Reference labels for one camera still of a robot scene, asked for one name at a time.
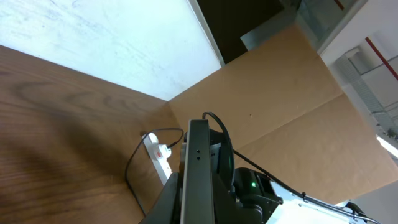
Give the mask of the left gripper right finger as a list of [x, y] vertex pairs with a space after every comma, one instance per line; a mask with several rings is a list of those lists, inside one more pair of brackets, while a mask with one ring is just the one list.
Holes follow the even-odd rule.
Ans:
[[218, 224], [244, 223], [218, 174], [213, 175], [213, 201]]

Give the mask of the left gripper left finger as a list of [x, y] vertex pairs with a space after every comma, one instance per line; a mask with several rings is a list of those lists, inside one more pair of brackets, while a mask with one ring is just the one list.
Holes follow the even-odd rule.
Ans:
[[155, 205], [139, 224], [173, 224], [178, 220], [179, 173], [172, 173]]

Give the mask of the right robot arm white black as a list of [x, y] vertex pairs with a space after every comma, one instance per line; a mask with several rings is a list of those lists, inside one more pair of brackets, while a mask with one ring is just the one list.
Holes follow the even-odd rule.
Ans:
[[354, 203], [331, 205], [298, 192], [209, 129], [215, 223], [375, 223]]

